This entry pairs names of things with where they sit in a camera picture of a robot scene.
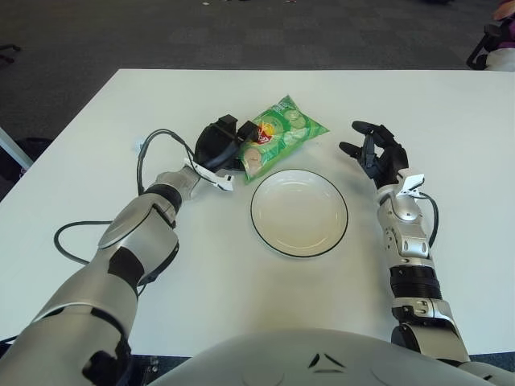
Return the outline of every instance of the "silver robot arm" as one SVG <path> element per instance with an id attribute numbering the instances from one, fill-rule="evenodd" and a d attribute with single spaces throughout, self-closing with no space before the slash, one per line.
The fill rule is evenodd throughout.
<path id="1" fill-rule="evenodd" d="M 431 257 L 430 241 L 422 230 L 417 199 L 424 175 L 398 171 L 399 183 L 378 191 L 377 211 L 394 295 L 392 312 L 399 321 L 392 343 L 449 363 L 469 361 L 467 350 L 443 300 Z"/>
<path id="2" fill-rule="evenodd" d="M 51 297 L 0 361 L 0 384 L 113 385 L 130 361 L 138 296 L 179 250 L 175 216 L 199 175 L 161 174 L 102 236 L 92 261 Z"/>
<path id="3" fill-rule="evenodd" d="M 418 199 L 428 198 L 419 192 L 424 175 L 409 168 L 405 150 L 383 125 L 354 121 L 352 127 L 365 135 L 363 146 L 341 142 L 340 148 L 355 158 L 376 183 L 377 218 L 383 230 L 394 295 L 392 313 L 399 321 L 391 342 L 491 384 L 513 384 L 512 373 L 470 361 L 451 307 L 443 300 L 431 255 L 434 240 L 428 239 L 422 229 L 423 214 L 417 205 Z M 380 157 L 375 154 L 375 146 L 384 150 Z"/>

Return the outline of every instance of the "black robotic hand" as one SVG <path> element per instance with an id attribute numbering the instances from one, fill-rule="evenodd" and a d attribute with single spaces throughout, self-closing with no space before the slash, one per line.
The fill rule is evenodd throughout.
<path id="1" fill-rule="evenodd" d="M 340 148 L 358 161 L 368 177 L 376 183 L 377 189 L 397 183 L 398 171 L 409 165 L 406 151 L 393 139 L 393 134 L 383 125 L 362 121 L 354 121 L 352 128 L 364 134 L 363 146 L 340 142 Z M 375 145 L 384 150 L 380 157 L 375 153 Z"/>

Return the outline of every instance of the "white bracket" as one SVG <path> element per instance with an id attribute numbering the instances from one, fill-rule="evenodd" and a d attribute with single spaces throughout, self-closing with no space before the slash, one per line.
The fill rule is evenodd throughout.
<path id="1" fill-rule="evenodd" d="M 184 159 L 184 164 L 188 167 L 191 167 L 202 177 L 206 178 L 214 187 L 219 187 L 222 191 L 233 191 L 233 175 L 225 175 L 224 177 L 219 177 L 215 175 L 212 171 L 202 167 L 198 163 L 190 161 L 189 158 Z"/>

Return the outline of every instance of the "gray carpet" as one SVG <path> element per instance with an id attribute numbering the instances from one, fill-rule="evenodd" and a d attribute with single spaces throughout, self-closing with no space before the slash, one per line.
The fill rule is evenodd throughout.
<path id="1" fill-rule="evenodd" d="M 0 44 L 23 48 L 15 64 L 0 62 L 0 126 L 54 138 L 118 68 L 465 69 L 493 4 L 0 2 Z M 11 187 L 0 178 L 0 199 Z"/>

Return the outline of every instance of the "green snack bag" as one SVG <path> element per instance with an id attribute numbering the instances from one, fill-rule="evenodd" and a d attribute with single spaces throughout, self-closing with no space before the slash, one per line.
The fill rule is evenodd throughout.
<path id="1" fill-rule="evenodd" d="M 264 175 L 304 141 L 329 131 L 302 114 L 289 95 L 253 119 L 253 123 L 259 126 L 259 139 L 243 145 L 240 152 L 247 182 Z"/>

